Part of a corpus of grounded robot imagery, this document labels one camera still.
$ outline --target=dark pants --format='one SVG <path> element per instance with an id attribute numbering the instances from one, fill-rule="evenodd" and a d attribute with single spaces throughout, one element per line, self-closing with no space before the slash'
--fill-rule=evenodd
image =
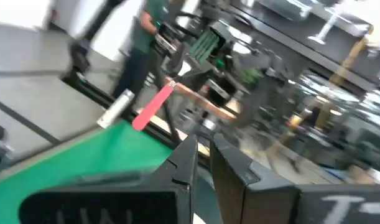
<path id="1" fill-rule="evenodd" d="M 149 54 L 133 48 L 129 58 L 124 63 L 122 74 L 112 96 L 118 98 L 126 89 L 131 90 L 135 97 L 140 93 L 149 71 Z"/>

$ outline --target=green shirt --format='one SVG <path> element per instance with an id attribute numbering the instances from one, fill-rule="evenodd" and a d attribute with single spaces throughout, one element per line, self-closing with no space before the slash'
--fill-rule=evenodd
<path id="1" fill-rule="evenodd" d="M 148 12 L 152 18 L 152 24 L 157 27 L 157 22 L 163 20 L 167 14 L 169 0 L 146 0 L 147 3 L 143 11 Z M 137 20 L 133 33 L 133 47 L 144 53 L 150 51 L 150 44 L 154 40 L 154 35 L 146 31 Z"/>

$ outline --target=green panel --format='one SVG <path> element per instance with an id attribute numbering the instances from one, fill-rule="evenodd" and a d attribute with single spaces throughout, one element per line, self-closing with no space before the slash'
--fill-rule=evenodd
<path id="1" fill-rule="evenodd" d="M 157 167 L 171 152 L 122 122 L 1 181 L 0 224 L 18 224 L 21 201 L 37 190 L 79 175 Z"/>

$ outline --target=red handle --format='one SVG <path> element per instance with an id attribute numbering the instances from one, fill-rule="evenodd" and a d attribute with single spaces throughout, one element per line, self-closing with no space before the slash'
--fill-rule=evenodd
<path id="1" fill-rule="evenodd" d="M 141 111 L 141 113 L 134 118 L 132 126 L 136 131 L 141 131 L 150 122 L 150 119 L 157 113 L 159 108 L 165 102 L 165 100 L 173 92 L 174 87 L 170 85 L 164 86 L 159 93 L 151 100 L 151 102 Z"/>

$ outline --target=green component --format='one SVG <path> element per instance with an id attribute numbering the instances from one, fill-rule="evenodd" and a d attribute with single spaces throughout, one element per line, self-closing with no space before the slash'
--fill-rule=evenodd
<path id="1" fill-rule="evenodd" d="M 254 83 L 258 81 L 260 77 L 262 77 L 261 73 L 254 68 L 242 71 L 242 80 L 245 83 Z"/>
<path id="2" fill-rule="evenodd" d="M 201 46 L 201 43 L 206 38 L 207 34 L 208 34 L 208 32 L 202 33 L 202 35 L 200 36 L 200 38 L 198 38 L 198 40 L 195 42 L 195 44 L 191 47 L 191 49 L 190 49 L 190 55 L 195 55 L 196 54 L 198 48 Z"/>
<path id="3" fill-rule="evenodd" d="M 224 68 L 226 66 L 226 64 L 224 63 L 224 61 L 222 59 L 218 59 L 216 61 L 216 68 Z"/>
<path id="4" fill-rule="evenodd" d="M 206 30 L 190 49 L 190 55 L 202 64 L 216 47 L 219 37 L 211 30 Z"/>
<path id="5" fill-rule="evenodd" d="M 54 155 L 38 158 L 24 170 L 0 180 L 0 224 L 19 224 L 20 203 L 38 190 L 81 175 L 156 168 L 171 152 L 123 121 Z"/>
<path id="6" fill-rule="evenodd" d="M 202 43 L 202 47 L 200 47 L 200 51 L 195 56 L 195 58 L 197 59 L 198 63 L 202 62 L 202 57 L 204 56 L 205 52 L 208 50 L 208 47 L 212 43 L 213 43 L 213 34 L 208 33 L 206 39 Z"/>

